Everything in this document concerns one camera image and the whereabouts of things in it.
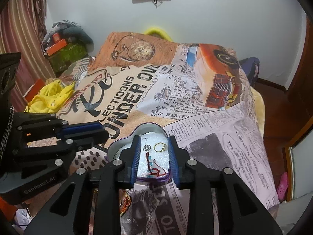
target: newspaper print blanket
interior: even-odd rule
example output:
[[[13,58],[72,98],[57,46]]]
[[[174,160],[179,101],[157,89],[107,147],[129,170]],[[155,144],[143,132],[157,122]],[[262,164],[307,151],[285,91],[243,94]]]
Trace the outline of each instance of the newspaper print blanket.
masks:
[[[139,124],[157,123],[207,167],[232,167],[267,209],[279,204],[249,82],[232,50],[111,33],[58,117],[100,121],[110,134],[106,148]],[[87,156],[77,156],[72,169],[106,161]],[[136,184],[126,194],[122,234],[186,234],[189,190]],[[214,212],[218,234],[216,205]]]

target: metal screw head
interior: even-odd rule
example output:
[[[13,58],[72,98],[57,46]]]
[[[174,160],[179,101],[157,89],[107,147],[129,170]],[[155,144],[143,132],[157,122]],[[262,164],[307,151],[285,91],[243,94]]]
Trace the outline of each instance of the metal screw head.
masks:
[[[84,174],[86,172],[86,169],[85,168],[78,168],[77,170],[76,170],[76,173],[78,174],[78,175],[82,175],[82,174]]]
[[[224,169],[224,172],[227,175],[231,175],[231,174],[233,174],[234,171],[233,171],[233,169],[227,167],[227,168]]]
[[[63,161],[62,161],[61,159],[56,159],[56,160],[54,161],[54,163],[55,163],[56,166],[62,166]]]
[[[187,163],[188,163],[189,165],[191,165],[191,166],[194,166],[194,165],[197,164],[197,161],[196,161],[195,159],[189,159],[189,160],[187,161]]]
[[[123,163],[123,161],[121,160],[121,159],[115,159],[114,161],[113,161],[113,165],[115,165],[115,166],[119,166],[119,165],[121,165]]]
[[[72,139],[67,139],[67,140],[66,140],[66,143],[67,143],[67,144],[72,144],[72,143],[73,143],[73,140],[72,140]]]

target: orange car print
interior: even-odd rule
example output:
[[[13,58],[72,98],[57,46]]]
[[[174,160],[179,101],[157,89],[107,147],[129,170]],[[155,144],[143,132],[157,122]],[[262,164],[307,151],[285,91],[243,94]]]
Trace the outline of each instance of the orange car print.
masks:
[[[221,46],[210,44],[200,44],[197,56],[202,59],[197,69],[202,78],[202,87],[207,92],[205,106],[217,109],[229,108],[240,90],[234,76],[235,70],[239,68],[238,61],[226,53]]]

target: pink slipper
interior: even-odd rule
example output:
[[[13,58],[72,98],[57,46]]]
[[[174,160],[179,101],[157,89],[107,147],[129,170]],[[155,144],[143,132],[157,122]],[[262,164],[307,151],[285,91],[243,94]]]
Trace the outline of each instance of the pink slipper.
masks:
[[[280,201],[284,200],[288,186],[289,186],[288,174],[287,174],[287,172],[284,172],[284,174],[282,174],[282,176],[281,176],[281,181],[280,181],[279,186],[277,188],[277,194],[278,194],[278,198]]]

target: striped curtain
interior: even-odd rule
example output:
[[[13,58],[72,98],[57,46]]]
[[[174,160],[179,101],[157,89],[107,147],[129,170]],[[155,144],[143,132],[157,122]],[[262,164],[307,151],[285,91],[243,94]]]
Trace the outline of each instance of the striped curtain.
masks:
[[[46,0],[10,0],[0,14],[0,53],[21,52],[11,103],[24,111],[23,95],[37,79],[55,78],[40,41],[46,34]]]

